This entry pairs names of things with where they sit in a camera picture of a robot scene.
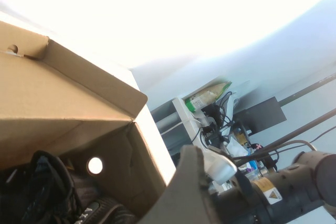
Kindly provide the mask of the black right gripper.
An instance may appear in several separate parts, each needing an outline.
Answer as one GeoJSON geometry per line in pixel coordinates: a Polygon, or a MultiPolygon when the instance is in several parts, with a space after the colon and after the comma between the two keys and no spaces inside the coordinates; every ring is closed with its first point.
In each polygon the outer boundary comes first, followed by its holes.
{"type": "Polygon", "coordinates": [[[232,182],[233,188],[211,195],[220,222],[265,223],[264,202],[259,191],[242,173],[236,173],[232,182]]]}

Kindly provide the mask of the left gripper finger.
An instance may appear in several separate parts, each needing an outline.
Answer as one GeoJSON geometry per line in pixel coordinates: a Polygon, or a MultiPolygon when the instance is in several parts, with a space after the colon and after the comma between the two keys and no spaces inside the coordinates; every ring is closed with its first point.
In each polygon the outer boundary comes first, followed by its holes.
{"type": "Polygon", "coordinates": [[[183,146],[171,182],[139,223],[219,223],[200,148],[183,146]]]}

